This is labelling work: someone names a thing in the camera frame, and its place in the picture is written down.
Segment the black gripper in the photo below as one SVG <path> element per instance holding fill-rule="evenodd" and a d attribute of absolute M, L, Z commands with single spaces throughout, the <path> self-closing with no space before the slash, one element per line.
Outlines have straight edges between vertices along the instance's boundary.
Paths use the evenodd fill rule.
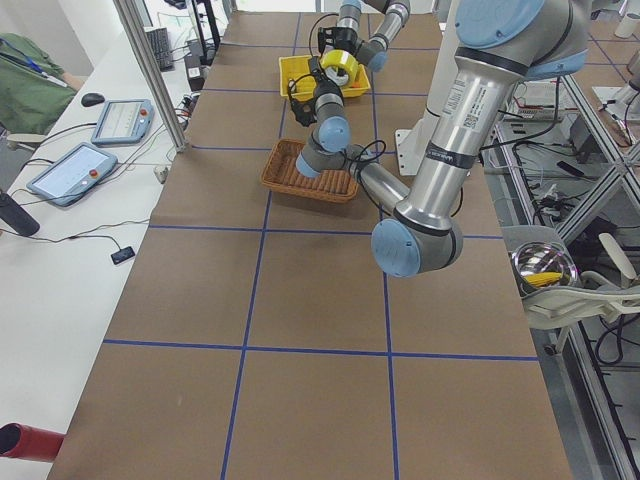
<path fill-rule="evenodd" d="M 347 27 L 334 27 L 332 29 L 332 45 L 337 50 L 348 53 L 356 53 L 358 50 L 358 33 Z"/>
<path fill-rule="evenodd" d="M 326 71 L 320 63 L 319 56 L 312 56 L 308 60 L 308 67 L 310 75 L 316 83 L 316 91 L 327 91 L 330 87 L 330 79 L 326 74 Z"/>

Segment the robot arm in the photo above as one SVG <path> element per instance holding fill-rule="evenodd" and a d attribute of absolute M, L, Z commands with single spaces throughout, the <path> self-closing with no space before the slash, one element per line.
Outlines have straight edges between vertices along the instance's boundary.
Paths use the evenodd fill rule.
<path fill-rule="evenodd" d="M 411 186 L 352 144 L 338 87 L 317 87 L 318 125 L 296 168 L 309 178 L 346 170 L 388 209 L 371 238 L 385 273 L 412 277 L 460 256 L 463 236 L 451 210 L 507 94 L 520 81 L 560 77 L 584 65 L 591 7 L 589 1 L 460 2 L 452 16 L 458 71 Z"/>
<path fill-rule="evenodd" d="M 335 49 L 351 54 L 359 64 L 371 72 L 383 69 L 388 58 L 388 49 L 401 29 L 406 25 L 411 6 L 409 1 L 365 1 L 365 4 L 384 14 L 384 18 L 368 40 L 359 36 L 362 2 L 342 2 L 338 21 L 327 37 Z"/>

